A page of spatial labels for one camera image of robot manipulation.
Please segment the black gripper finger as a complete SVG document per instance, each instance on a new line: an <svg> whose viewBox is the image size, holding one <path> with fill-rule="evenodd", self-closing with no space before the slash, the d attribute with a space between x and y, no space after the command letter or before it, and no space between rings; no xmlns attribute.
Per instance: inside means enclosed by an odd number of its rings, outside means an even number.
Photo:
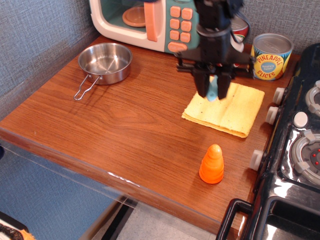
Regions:
<svg viewBox="0 0 320 240"><path fill-rule="evenodd" d="M197 93L201 97L206 97L209 90L210 74L204 69L193 69L192 76L196 86Z"/></svg>
<svg viewBox="0 0 320 240"><path fill-rule="evenodd" d="M223 71L217 74L218 98L220 100L227 96L232 75L230 71Z"/></svg>

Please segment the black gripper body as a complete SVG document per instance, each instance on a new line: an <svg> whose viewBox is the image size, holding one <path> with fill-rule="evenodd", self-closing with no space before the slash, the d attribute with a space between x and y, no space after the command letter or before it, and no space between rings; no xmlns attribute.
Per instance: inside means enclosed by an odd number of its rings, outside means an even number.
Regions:
<svg viewBox="0 0 320 240"><path fill-rule="evenodd" d="M224 29L210 29L199 24L196 31L198 46L174 54L178 59L178 71L193 73L201 70L210 75L231 72L232 78L236 73L253 74L255 58L234 48L232 41L238 39L231 25Z"/></svg>

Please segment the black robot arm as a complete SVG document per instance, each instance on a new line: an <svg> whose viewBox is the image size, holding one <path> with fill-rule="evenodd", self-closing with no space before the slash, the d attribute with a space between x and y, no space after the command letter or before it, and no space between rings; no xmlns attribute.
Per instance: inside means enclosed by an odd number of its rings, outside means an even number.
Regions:
<svg viewBox="0 0 320 240"><path fill-rule="evenodd" d="M236 37L232 30L232 19L239 16L242 0L196 0L199 16L196 31L199 35L197 48L175 53L177 69L188 72L194 78L196 90L201 97L209 91L210 76L217 76L217 97L227 96L231 80L237 70L235 64L246 65L243 72L252 74L255 58L239 52L232 44Z"/></svg>

